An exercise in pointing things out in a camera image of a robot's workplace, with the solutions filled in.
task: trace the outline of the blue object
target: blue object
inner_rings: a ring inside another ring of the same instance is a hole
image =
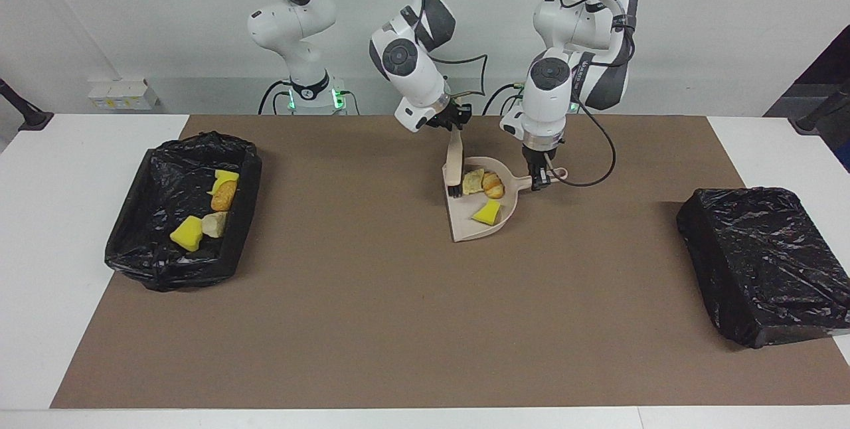
[[[841,160],[841,163],[844,164],[844,168],[850,172],[850,141],[847,141],[843,147],[835,150],[835,156],[838,157],[838,160]]]

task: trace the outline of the green light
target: green light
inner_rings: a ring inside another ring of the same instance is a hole
[[[343,110],[345,108],[345,97],[336,89],[331,89],[331,95],[333,96],[333,105],[336,106],[337,110]]]

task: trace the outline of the white wall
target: white wall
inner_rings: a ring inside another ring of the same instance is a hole
[[[0,75],[46,109],[92,110],[87,80],[110,74],[98,48],[125,78],[151,78],[167,112],[251,112],[258,90],[286,75],[246,32],[247,15],[272,0],[61,1],[0,0]],[[522,79],[541,50],[531,24],[539,1],[446,0],[458,32],[437,55],[489,52],[491,89]],[[393,111],[397,96],[371,66],[367,43],[406,0],[336,2],[337,26],[313,42],[368,112]],[[850,0],[641,0],[632,87],[616,111],[761,115],[847,24]]]

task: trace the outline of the upside-down black tray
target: upside-down black tray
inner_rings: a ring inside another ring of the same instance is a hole
[[[216,169],[240,174],[224,238],[204,236],[189,253],[169,235],[189,215],[213,213]],[[139,166],[106,244],[106,264],[149,290],[219,284],[236,273],[251,228],[263,163],[257,147],[210,132],[151,149]]]

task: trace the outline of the food piece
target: food piece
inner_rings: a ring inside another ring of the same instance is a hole
[[[483,192],[483,187],[481,187],[483,173],[485,173],[483,169],[477,169],[477,171],[471,171],[464,175],[464,195]]]
[[[505,196],[505,186],[502,184],[498,184],[495,187],[491,187],[488,190],[485,190],[485,195],[489,199],[498,200]]]
[[[225,181],[212,196],[210,207],[215,211],[229,211],[230,206],[233,205],[234,196],[236,196],[236,181]]]
[[[501,204],[495,200],[489,200],[479,212],[473,215],[473,220],[480,221],[485,225],[494,226],[499,217]]]
[[[224,226],[227,224],[227,212],[208,214],[201,220],[201,230],[210,238],[221,238],[224,236]]]
[[[210,195],[215,195],[218,192],[218,188],[221,188],[221,184],[225,181],[239,181],[239,174],[230,171],[215,171],[215,179],[215,183],[212,184],[212,190],[207,192]]]
[[[488,172],[483,176],[481,181],[483,192],[491,199],[500,199],[505,196],[505,186],[501,183],[501,179],[495,173]]]
[[[201,246],[201,238],[204,232],[201,229],[201,220],[197,216],[190,216],[174,230],[170,237],[171,241],[185,248],[186,251],[197,251]]]

